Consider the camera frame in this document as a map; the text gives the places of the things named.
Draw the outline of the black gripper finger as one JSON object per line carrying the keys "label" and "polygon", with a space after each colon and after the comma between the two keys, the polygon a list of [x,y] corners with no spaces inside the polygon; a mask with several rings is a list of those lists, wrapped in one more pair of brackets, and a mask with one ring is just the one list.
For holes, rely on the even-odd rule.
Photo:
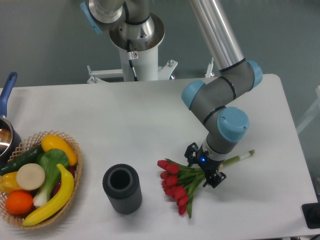
{"label": "black gripper finger", "polygon": [[187,147],[184,157],[187,160],[188,167],[192,167],[194,164],[198,165],[201,157],[201,149],[193,142]]}
{"label": "black gripper finger", "polygon": [[213,189],[215,189],[222,181],[224,181],[227,176],[220,172],[219,170],[209,170],[204,172],[205,176],[205,182],[202,185],[203,187],[211,186]]}

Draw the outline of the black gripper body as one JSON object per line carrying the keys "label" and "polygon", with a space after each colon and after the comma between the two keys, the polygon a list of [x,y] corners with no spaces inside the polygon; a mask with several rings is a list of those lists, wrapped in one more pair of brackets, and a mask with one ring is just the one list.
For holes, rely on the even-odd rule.
{"label": "black gripper body", "polygon": [[200,148],[196,153],[196,163],[206,175],[214,175],[224,160],[225,154],[219,154],[215,151],[209,152]]}

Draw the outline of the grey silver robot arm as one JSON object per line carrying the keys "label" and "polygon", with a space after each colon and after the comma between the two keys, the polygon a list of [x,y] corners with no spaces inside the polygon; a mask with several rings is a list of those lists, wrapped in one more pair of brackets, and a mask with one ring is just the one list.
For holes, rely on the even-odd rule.
{"label": "grey silver robot arm", "polygon": [[[184,104],[208,131],[202,145],[189,145],[184,156],[204,171],[206,185],[216,187],[226,178],[220,164],[249,127],[246,113],[229,103],[255,88],[263,73],[244,57],[218,0],[191,0],[189,5],[220,76],[210,83],[195,80],[182,91]],[[117,46],[124,81],[160,79],[158,46],[165,29],[148,0],[85,0],[80,7],[92,30],[107,31]]]}

